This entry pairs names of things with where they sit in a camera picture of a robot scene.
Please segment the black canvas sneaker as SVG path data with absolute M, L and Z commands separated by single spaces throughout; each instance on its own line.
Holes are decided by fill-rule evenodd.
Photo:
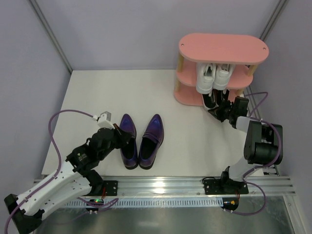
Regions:
M 210 110 L 216 107 L 215 91 L 211 90 L 209 94 L 202 94 L 203 107 Z
M 221 103 L 223 100 L 229 100 L 229 93 L 230 91 L 225 89 L 225 90 L 217 90 L 216 91 L 216 104 L 217 107 L 220 107 Z

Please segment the purple loafer shoe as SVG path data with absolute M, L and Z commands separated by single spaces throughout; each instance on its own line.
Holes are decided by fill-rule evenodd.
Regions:
M 129 143 L 120 149 L 120 154 L 125 168 L 133 170 L 138 166 L 136 127 L 132 118 L 128 114 L 123 115 L 119 127 L 121 130 L 131 134 Z
M 157 152 L 164 140 L 164 126 L 159 114 L 155 114 L 148 123 L 142 136 L 138 154 L 139 166 L 144 170 L 152 168 Z

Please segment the white sneaker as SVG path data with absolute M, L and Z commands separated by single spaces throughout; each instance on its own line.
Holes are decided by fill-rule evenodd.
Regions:
M 213 88 L 216 90 L 226 89 L 234 69 L 234 64 L 217 64 Z
M 196 64 L 196 90 L 200 94 L 209 94 L 215 80 L 216 64 L 197 63 Z

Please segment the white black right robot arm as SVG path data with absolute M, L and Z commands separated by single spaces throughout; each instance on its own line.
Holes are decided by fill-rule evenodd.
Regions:
M 245 195 L 248 194 L 246 178 L 264 167 L 278 165 L 283 158 L 283 128 L 263 120 L 247 116 L 249 100 L 236 97 L 234 102 L 223 101 L 208 112 L 220 121 L 228 120 L 237 130 L 246 133 L 243 157 L 234 165 L 228 166 L 220 178 L 202 179 L 206 195 Z

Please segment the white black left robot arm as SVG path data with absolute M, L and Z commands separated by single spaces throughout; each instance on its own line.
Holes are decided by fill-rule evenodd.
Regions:
M 114 149 L 125 147 L 132 134 L 100 128 L 86 143 L 76 147 L 55 172 L 28 191 L 5 199 L 10 217 L 20 234 L 29 234 L 67 202 L 84 195 L 100 195 L 104 180 L 94 170 Z

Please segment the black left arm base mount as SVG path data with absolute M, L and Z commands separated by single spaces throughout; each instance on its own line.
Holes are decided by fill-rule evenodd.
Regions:
M 117 180 L 104 180 L 99 186 L 99 190 L 96 195 L 106 196 L 117 196 L 118 181 Z

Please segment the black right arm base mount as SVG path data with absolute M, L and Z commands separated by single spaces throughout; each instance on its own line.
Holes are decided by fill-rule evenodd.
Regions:
M 224 185 L 221 179 L 205 177 L 202 179 L 205 195 L 247 195 L 249 193 L 246 183 L 242 185 Z

